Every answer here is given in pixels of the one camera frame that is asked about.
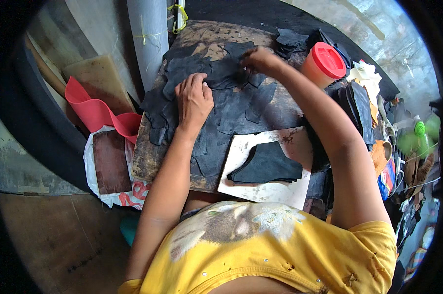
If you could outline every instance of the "white cutting board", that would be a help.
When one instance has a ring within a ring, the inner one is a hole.
[[[302,164],[301,180],[292,183],[235,184],[227,179],[229,173],[246,161],[253,146],[275,141],[279,142],[287,157]],[[234,135],[218,185],[218,192],[255,202],[285,203],[301,210],[305,204],[312,163],[313,149],[307,132],[302,126],[261,132],[257,135]]]

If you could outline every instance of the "red lid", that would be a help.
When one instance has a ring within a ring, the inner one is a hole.
[[[340,79],[346,75],[346,65],[336,49],[324,42],[316,43],[311,49],[316,65],[330,78]]]

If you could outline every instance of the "blue fabric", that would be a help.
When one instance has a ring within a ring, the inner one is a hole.
[[[185,219],[188,219],[192,215],[195,215],[197,212],[200,211],[201,208],[193,209],[190,211],[185,212],[183,215],[180,216],[179,221],[183,221]],[[122,219],[120,222],[120,231],[122,232],[122,235],[125,238],[125,241],[127,241],[128,245],[133,244],[133,239],[135,238],[136,234],[136,228],[138,226],[139,221],[139,215],[138,216],[127,216]]]

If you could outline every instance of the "yellow t-shirt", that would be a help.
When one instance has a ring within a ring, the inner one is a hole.
[[[167,234],[145,279],[118,293],[205,294],[244,276],[307,293],[386,293],[395,243],[383,221],[343,230],[282,203],[219,202]]]

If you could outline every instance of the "red rubber sheet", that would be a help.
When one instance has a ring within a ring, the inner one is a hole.
[[[92,99],[73,77],[69,77],[65,97],[91,133],[97,132],[104,125],[113,126],[119,134],[135,144],[141,115],[129,112],[115,116],[105,102]]]

